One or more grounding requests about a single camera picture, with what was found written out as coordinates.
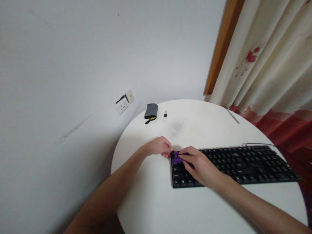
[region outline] hand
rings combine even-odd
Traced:
[[[184,159],[185,169],[202,185],[216,190],[225,180],[227,175],[219,171],[215,165],[199,150],[194,147],[186,147],[179,152],[179,157]]]
[[[173,151],[171,143],[163,136],[146,143],[142,147],[147,155],[161,154],[165,158],[169,158],[170,152]]]

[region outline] wooden window frame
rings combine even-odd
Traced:
[[[212,94],[245,0],[227,0],[204,95]]]

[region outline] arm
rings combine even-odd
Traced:
[[[200,151],[190,146],[180,151],[186,170],[204,186],[233,202],[263,233],[306,233],[312,231],[286,212],[257,197],[231,177],[220,172]]]
[[[152,154],[168,158],[172,150],[163,136],[140,147],[92,193],[64,234],[98,233],[105,220],[116,213],[144,159]]]

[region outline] gray pouch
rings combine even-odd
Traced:
[[[147,104],[147,109],[144,115],[145,119],[149,119],[145,124],[157,118],[158,105],[155,103]]]

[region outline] electrical outlet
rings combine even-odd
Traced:
[[[119,100],[116,104],[115,104],[115,108],[118,112],[118,114],[122,114],[129,106],[129,103],[126,99],[126,97],[123,97],[121,100]]]
[[[128,92],[126,92],[126,96],[127,96],[128,101],[129,101],[129,104],[134,101],[134,96],[133,96],[131,89],[129,89]]]

